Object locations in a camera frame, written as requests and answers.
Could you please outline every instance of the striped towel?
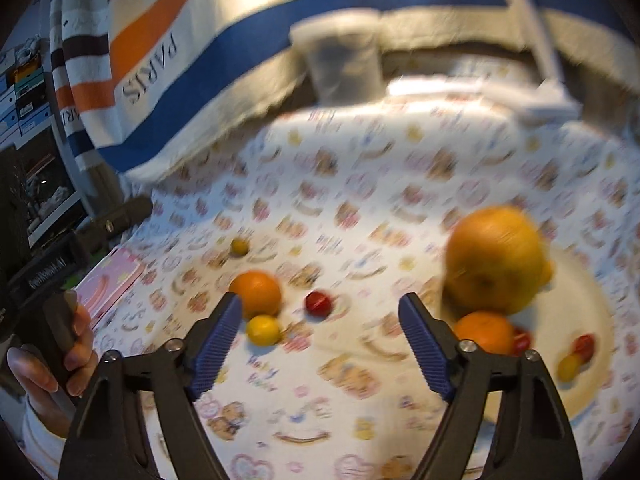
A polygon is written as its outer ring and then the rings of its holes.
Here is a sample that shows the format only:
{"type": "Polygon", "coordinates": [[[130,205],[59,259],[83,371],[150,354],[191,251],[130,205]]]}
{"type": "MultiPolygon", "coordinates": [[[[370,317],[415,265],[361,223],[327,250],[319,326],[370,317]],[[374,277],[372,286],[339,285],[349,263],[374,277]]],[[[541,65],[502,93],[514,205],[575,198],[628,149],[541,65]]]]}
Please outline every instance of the striped towel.
{"type": "MultiPolygon", "coordinates": [[[[607,0],[535,1],[565,57],[640,92],[638,49],[607,0]]],[[[383,11],[385,50],[526,48],[504,0],[51,0],[54,84],[79,165],[103,158],[158,181],[291,93],[304,66],[289,27],[347,7],[383,11]]]]}

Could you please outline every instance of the red cherry tomato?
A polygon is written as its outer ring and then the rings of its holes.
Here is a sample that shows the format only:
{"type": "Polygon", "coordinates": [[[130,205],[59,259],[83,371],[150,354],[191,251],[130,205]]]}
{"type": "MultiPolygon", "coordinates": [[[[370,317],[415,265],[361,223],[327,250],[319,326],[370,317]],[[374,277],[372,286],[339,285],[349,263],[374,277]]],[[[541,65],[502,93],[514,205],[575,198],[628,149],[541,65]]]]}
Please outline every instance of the red cherry tomato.
{"type": "Polygon", "coordinates": [[[580,356],[582,364],[587,364],[593,359],[593,354],[596,351],[596,337],[593,334],[581,335],[574,341],[572,346],[572,353],[580,356]]]}
{"type": "Polygon", "coordinates": [[[526,330],[515,327],[515,336],[513,338],[513,355],[521,356],[531,348],[533,339],[531,334],[526,330]]]}
{"type": "Polygon", "coordinates": [[[327,317],[334,307],[324,292],[313,290],[305,298],[305,308],[310,316],[327,317]]]}

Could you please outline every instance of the pink box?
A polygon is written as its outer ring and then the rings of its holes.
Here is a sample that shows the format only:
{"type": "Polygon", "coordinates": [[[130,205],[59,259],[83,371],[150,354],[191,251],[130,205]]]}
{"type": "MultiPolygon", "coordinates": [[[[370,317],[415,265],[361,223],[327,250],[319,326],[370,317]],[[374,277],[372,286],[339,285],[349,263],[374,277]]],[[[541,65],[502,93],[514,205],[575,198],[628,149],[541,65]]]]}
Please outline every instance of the pink box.
{"type": "Polygon", "coordinates": [[[76,286],[78,303],[91,315],[93,328],[145,269],[130,251],[115,248],[76,286]]]}

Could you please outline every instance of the sleeve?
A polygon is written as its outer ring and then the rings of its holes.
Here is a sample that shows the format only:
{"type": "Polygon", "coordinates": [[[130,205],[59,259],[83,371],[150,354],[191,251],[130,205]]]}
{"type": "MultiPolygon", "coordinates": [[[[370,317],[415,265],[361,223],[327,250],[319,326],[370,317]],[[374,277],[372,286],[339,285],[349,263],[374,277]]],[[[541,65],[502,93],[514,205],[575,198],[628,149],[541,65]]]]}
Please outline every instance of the sleeve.
{"type": "Polygon", "coordinates": [[[65,439],[51,433],[33,411],[30,402],[22,422],[24,453],[43,478],[58,478],[58,468],[65,439]]]}

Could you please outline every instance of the white cable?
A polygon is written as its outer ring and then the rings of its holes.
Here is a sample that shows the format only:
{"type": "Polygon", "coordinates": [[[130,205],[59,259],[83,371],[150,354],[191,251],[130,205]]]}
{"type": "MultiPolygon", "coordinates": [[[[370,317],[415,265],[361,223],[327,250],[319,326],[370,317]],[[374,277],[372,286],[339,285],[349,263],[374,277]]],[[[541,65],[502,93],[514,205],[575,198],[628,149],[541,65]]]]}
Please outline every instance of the white cable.
{"type": "Polygon", "coordinates": [[[560,58],[548,30],[532,0],[506,0],[512,6],[524,28],[527,45],[530,46],[538,69],[545,80],[564,82],[560,58]]]}

